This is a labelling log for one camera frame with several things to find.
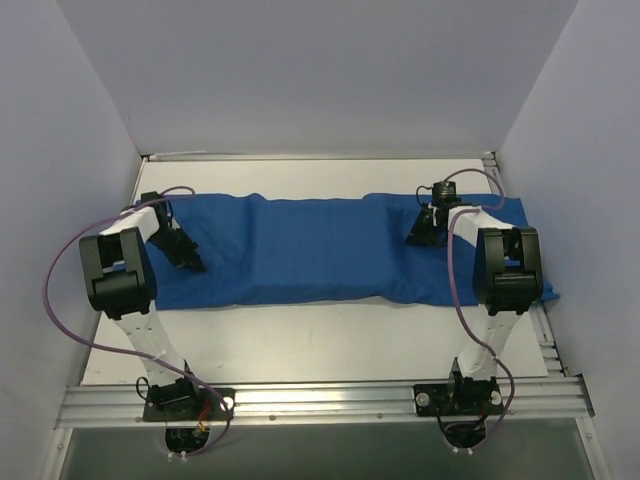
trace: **blue cloth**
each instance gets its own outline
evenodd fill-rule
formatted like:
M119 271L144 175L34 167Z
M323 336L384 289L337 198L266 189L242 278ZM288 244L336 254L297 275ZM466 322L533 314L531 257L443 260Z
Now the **blue cloth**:
M496 204L493 195L466 195ZM413 195L371 194L359 200L266 200L197 195L172 203L175 218L200 246L206 273L177 270L151 244L158 309L354 300L374 295L396 303L452 305L446 248L404 243L420 207ZM520 200L491 212L527 224ZM475 249L455 239L455 273L463 305ZM557 298L545 283L543 299Z

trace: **white tabletop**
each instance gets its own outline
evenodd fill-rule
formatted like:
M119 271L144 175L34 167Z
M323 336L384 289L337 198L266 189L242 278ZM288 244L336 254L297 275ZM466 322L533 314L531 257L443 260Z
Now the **white tabletop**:
M256 160L151 162L137 194L189 185L196 191L267 198L360 198L410 193L469 160ZM461 193L490 193L481 175L456 178ZM193 371L212 383L376 381L447 378L466 336L450 307L398 305L381 298L304 305L161 311L160 319ZM480 307L465 308L471 325ZM104 315L95 340L131 348ZM526 314L502 355L517 377L547 376ZM92 351L83 384L132 384L139 359Z

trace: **gray wall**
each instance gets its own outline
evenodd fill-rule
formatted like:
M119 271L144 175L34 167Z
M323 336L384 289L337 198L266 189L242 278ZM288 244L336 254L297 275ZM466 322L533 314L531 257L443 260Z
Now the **gray wall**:
M22 480L39 474L80 353L42 309L45 267L73 231L122 205L139 157L54 0L9 0L1 10L0 476ZM95 315L76 252L53 296L87 334Z
M640 472L640 2L580 0L501 152L541 234L560 354L615 478Z
M60 0L143 153L480 155L576 0Z

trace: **gray floor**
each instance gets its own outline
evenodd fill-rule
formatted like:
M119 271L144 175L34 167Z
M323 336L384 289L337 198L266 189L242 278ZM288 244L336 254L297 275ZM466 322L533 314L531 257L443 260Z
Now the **gray floor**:
M589 480L573 420L507 422L472 457L454 455L435 424L240 427L214 451L168 462L158 430L76 430L65 480L433 478Z

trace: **purple cable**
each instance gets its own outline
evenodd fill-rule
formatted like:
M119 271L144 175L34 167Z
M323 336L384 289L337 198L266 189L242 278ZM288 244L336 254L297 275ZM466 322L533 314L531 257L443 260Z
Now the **purple cable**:
M483 208L487 210L499 210L504 206L505 194L504 194L504 189L502 188L502 185L500 185L498 180L493 175L490 175L483 170L480 170L478 168L465 168L462 170L458 170L457 172L454 172L451 175L449 175L447 178L445 178L445 181L448 181L449 179L455 177L456 175L460 173L465 173L465 172L481 173L482 175L486 176L489 180L491 180L496 185L496 187L498 187L498 191L500 192L500 203L496 206L483 205L482 206ZM491 438L493 438L496 435L500 426L502 425L502 422L504 421L504 418L506 417L507 412L509 411L509 407L511 406L511 402L513 402L513 397L515 396L515 393L516 393L516 382L515 382L515 379L513 378L513 374L511 373L511 370L509 370L507 366L504 364L504 362L497 357L496 352L491 347L491 345L483 342L476 336L475 333L473 333L473 330L471 330L471 327L469 327L469 324L467 323L467 320L464 318L464 314L462 313L462 305L460 304L460 297L458 296L458 288L456 287L456 277L453 270L453 237L454 237L453 232L458 219L462 215L465 215L467 213L477 213L477 209L467 208L467 209L458 211L451 219L451 222L449 223L449 231L447 232L447 272L449 274L449 288L451 289L451 298L453 299L453 306L456 309L456 313L458 314L458 319L460 320L460 324L462 325L462 328L464 329L464 331L467 333L469 338L471 338L471 340L473 340L477 345L481 346L482 348L485 348L491 354L491 356L496 361L496 364L499 365L500 368L502 368L502 370L504 370L504 372L507 374L507 378L509 379L509 386L511 388L511 391L509 392L509 397L507 398L507 401L504 404L504 410L496 420L495 425L491 428L491 430L489 430L489 433L485 436L485 438L483 438L480 442L478 442L477 445L473 447L474 449L476 449L486 444Z
M165 190L164 192L162 192L161 195L164 195L167 192L171 192L171 191L178 190L178 189L186 189L186 190L189 190L190 192L192 192L192 195L195 194L195 191L191 187L180 186L180 187L169 188L169 189ZM190 199L190 198L192 198L192 195L173 197L173 198L171 198L171 201ZM122 213L121 215L119 215L117 217L111 217L111 218L107 218L107 219L104 219L104 220L100 220L100 221L94 222L91 225L89 225L89 226L83 228L82 230L80 230L75 235L73 235L71 240L69 240L60 250L58 250L58 252L56 253L56 255L55 255L54 259L53 259L53 262L51 262L51 266L47 270L47 273L46 273L46 275L44 277L44 282L42 284L42 304L44 305L44 309L47 312L47 315L49 316L49 318L51 319L53 324L58 328L58 330L60 330L62 333L64 333L67 337L71 338L72 340L75 340L76 342L78 342L78 343L80 343L82 345L86 345L87 347L95 348L97 350L103 350L105 352L111 352L111 353L119 353L119 354L122 354L122 355L131 355L131 356L134 356L134 357L140 357L140 358L145 358L147 360L151 360L152 362L157 363L161 367L166 368L167 370L171 370L172 372L177 373L178 375L184 376L185 378L188 378L192 382L195 382L198 385L202 386L203 388L205 388L208 392L210 392L220 402L220 405L222 406L222 408L224 409L224 411L225 411L225 413L227 415L227 420L226 420L225 427L222 430L222 432L216 438L214 438L213 440L209 440L202 448L200 448L199 450L196 450L195 452L191 452L189 454L186 454L186 456L193 456L193 455L196 455L196 454L203 453L205 450L209 450L215 444L219 443L220 440L222 440L222 438L229 431L229 427L231 425L231 411L229 410L229 407L227 406L226 402L224 401L222 395L220 395L220 393L218 393L208 383L204 382L203 380L200 380L198 377L196 377L192 373L189 373L189 372L187 372L185 370L181 370L179 368L176 368L173 365L165 362L164 360L156 358L153 355L150 355L150 354L145 353L145 352L137 352L135 350L129 350L129 349L126 349L126 348L117 348L117 347L110 347L108 345L101 345L101 344L95 343L95 342L93 342L91 340L87 340L85 338L82 338L79 335L76 335L74 332L69 330L58 319L58 317L56 316L56 314L53 311L53 308L51 306L51 301L49 300L49 283L51 281L51 274L53 273L53 269L55 268L56 264L58 263L58 260L60 260L60 257L62 256L62 254L64 252L66 252L66 250L76 240L78 240L85 233L87 233L87 232L89 232L89 231L91 231L91 230L93 230L93 229L95 229L97 227L100 227L100 226L105 225L105 224L113 224L115 221L122 220L123 218L126 218L126 217L132 215L134 212L136 212L138 210L141 210L141 209L143 209L145 207L149 207L149 206L152 206L152 205L157 205L157 204L164 203L164 202L167 202L167 201L169 201L168 198L162 198L162 199L158 199L158 200L151 200L149 202L141 203L140 205L135 206L133 209L128 210L128 211Z

